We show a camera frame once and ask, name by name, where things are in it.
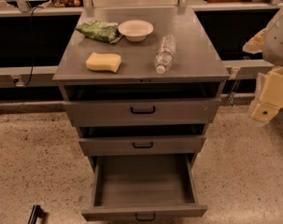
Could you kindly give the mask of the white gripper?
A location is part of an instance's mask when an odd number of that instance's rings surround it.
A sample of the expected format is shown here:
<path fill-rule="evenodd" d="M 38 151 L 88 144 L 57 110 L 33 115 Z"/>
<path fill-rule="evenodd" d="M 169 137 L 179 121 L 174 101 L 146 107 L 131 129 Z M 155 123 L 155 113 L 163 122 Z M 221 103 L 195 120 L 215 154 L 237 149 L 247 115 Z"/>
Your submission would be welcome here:
<path fill-rule="evenodd" d="M 257 34 L 243 46 L 243 51 L 251 54 L 262 52 L 265 30 Z M 267 74 L 259 73 L 256 79 L 255 98 L 251 102 L 249 117 L 260 124 L 267 124 L 283 108 L 283 66 L 276 66 Z"/>

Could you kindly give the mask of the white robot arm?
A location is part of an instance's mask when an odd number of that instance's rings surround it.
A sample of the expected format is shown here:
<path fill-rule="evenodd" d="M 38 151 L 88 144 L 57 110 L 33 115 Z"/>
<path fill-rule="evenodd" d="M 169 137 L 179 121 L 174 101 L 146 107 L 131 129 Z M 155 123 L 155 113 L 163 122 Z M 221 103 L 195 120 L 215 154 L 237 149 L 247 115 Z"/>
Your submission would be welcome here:
<path fill-rule="evenodd" d="M 283 108 L 283 6 L 265 28 L 250 38 L 243 51 L 256 54 L 274 67 L 265 74 L 258 74 L 255 98 L 250 104 L 249 115 L 260 124 L 267 124 Z"/>

